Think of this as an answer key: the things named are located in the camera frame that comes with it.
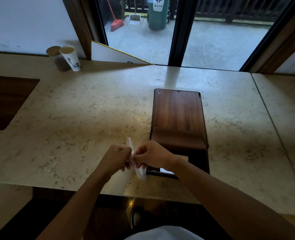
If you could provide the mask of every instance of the person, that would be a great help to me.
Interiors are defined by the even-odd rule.
[[[103,186],[119,169],[130,169],[131,148],[112,145],[97,168],[66,206],[38,236],[43,239],[80,240]],[[173,172],[221,227],[238,239],[295,239],[295,227],[274,210],[205,173],[155,141],[133,154],[137,168],[164,168]],[[163,226],[127,239],[202,239],[179,226]]]

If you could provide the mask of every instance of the trash bin label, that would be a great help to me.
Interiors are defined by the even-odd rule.
[[[163,10],[164,0],[153,0],[153,11],[161,12]]]

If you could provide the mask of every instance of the plastic bag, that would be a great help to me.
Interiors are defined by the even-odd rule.
[[[126,144],[127,144],[127,146],[129,146],[132,149],[132,155],[133,155],[135,150],[133,148],[133,143],[132,143],[131,137],[126,138]],[[133,157],[131,157],[131,163],[134,167],[135,162],[133,161]],[[135,169],[136,174],[139,177],[139,179],[141,179],[141,180],[145,179],[147,169],[142,169],[142,167],[140,167],[140,168],[134,167],[134,169]]]

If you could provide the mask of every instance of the person's left hand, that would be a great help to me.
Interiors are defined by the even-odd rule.
[[[112,145],[102,157],[96,171],[103,173],[108,179],[118,170],[131,169],[129,164],[132,149],[123,145]]]

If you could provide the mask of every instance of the gold trim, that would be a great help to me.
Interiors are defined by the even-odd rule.
[[[135,56],[132,56],[132,55],[130,55],[130,54],[127,54],[127,53],[125,53],[125,52],[122,52],[122,51],[120,51],[120,50],[117,50],[117,49],[114,49],[114,48],[112,48],[112,47],[109,47],[109,46],[107,46],[107,45],[105,45],[105,44],[101,44],[101,43],[96,42],[96,41],[94,41],[94,40],[91,40],[91,42],[94,42],[94,43],[97,43],[97,44],[103,45],[103,46],[105,46],[105,47],[108,47],[108,48],[110,48],[110,49],[113,49],[113,50],[115,50],[115,51],[121,52],[121,53],[123,53],[123,54],[125,54],[125,55],[131,56],[131,57],[133,57],[133,58],[136,58],[136,59],[138,59],[138,60],[141,60],[141,61],[143,61],[143,62],[146,62],[146,63],[149,64],[149,65],[154,65],[154,64],[149,63],[149,62],[147,62],[147,61],[145,61],[145,60],[142,60],[142,59],[140,59],[140,58],[137,58],[137,57],[135,57]]]

